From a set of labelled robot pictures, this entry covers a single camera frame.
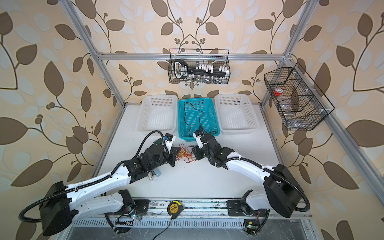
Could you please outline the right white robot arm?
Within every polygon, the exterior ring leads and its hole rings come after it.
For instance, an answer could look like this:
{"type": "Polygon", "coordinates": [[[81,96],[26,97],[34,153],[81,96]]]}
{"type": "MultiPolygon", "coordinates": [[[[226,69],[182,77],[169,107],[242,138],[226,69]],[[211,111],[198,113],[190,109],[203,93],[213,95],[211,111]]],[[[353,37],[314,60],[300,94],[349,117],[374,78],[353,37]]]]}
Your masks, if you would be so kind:
{"type": "Polygon", "coordinates": [[[195,132],[197,145],[192,151],[197,160],[207,158],[216,168],[224,168],[246,176],[264,187],[261,194],[248,190],[239,200],[237,211],[252,216],[258,210],[273,209],[279,215],[290,218],[294,211],[307,212],[310,201],[303,189],[284,165],[268,166],[241,156],[235,150],[222,147],[212,134],[195,132]]]}

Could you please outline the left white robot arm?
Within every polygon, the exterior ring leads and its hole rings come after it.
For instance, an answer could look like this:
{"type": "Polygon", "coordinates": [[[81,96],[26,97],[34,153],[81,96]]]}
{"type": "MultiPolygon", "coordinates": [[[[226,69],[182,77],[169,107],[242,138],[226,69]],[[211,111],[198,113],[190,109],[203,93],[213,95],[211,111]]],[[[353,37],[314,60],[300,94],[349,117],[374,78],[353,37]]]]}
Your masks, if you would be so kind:
{"type": "Polygon", "coordinates": [[[53,236],[73,222],[92,215],[127,211],[134,206],[128,190],[121,187],[144,179],[156,168],[175,166],[179,147],[153,144],[144,153],[128,161],[119,162],[106,174],[65,186],[63,182],[51,186],[46,196],[19,214],[24,223],[41,223],[43,235],[53,236]]]}

